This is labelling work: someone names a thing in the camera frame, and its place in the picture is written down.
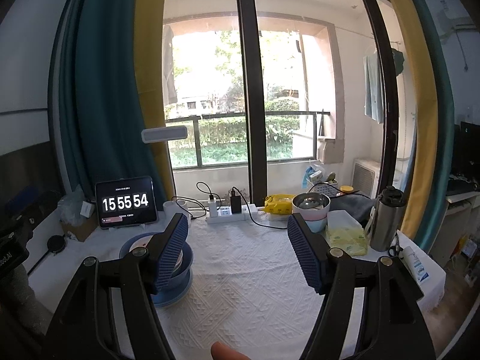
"white mug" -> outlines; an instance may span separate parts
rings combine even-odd
[[[187,207],[187,202],[182,199],[177,199],[176,201],[169,200],[165,203],[163,203],[163,211],[165,212],[165,223],[169,223],[173,216],[177,213],[180,212],[181,214],[184,214],[187,219],[188,219],[188,225],[190,226],[190,212],[188,211]]]

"round black object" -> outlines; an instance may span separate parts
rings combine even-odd
[[[392,186],[388,186],[382,191],[380,202],[388,207],[403,207],[407,203],[403,192]]]
[[[60,253],[65,249],[65,238],[62,235],[52,235],[46,242],[46,247],[53,254]]]

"blue textured gripper pad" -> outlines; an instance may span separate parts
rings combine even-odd
[[[185,215],[182,215],[172,235],[170,236],[167,246],[163,250],[158,260],[158,278],[156,283],[158,291],[160,291],[169,283],[180,251],[182,250],[183,244],[187,239],[187,235],[188,220]]]
[[[320,279],[320,263],[315,257],[314,252],[311,250],[307,239],[303,235],[302,229],[300,229],[297,221],[291,215],[286,225],[286,232],[289,235],[290,243],[297,256],[297,260],[300,263],[307,284],[309,287],[315,288],[315,291],[318,292],[322,287],[322,281]]]

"yellow curtain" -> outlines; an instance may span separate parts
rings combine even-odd
[[[146,128],[164,127],[162,27],[165,0],[135,0],[133,57],[138,98]],[[167,199],[175,194],[166,142],[149,144]]]
[[[430,195],[437,152],[438,109],[434,71],[412,0],[390,0],[398,17],[417,100],[417,151],[409,202],[401,231],[417,233]]]

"table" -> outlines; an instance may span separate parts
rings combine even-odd
[[[68,240],[62,253],[47,257],[34,271],[30,285],[53,312],[85,257],[116,259],[129,238],[164,228],[163,221],[145,227],[98,228],[84,243]],[[415,250],[431,275],[422,284],[425,297],[418,302],[423,312],[428,311],[443,296],[445,272],[403,234],[399,239],[402,247]],[[157,310],[177,359],[211,360],[210,345],[215,341],[253,360],[298,359],[323,296],[307,286],[286,231],[250,220],[207,225],[198,219],[192,221],[187,242],[194,253],[191,288],[176,304]],[[380,255],[369,250],[362,258],[376,261]],[[114,289],[113,298],[121,351],[133,357],[119,290]],[[363,291],[356,289],[342,357],[354,351],[362,305]]]
[[[455,251],[458,241],[477,231],[480,214],[480,193],[477,191],[450,195],[443,203],[442,223],[428,254],[444,267]]]

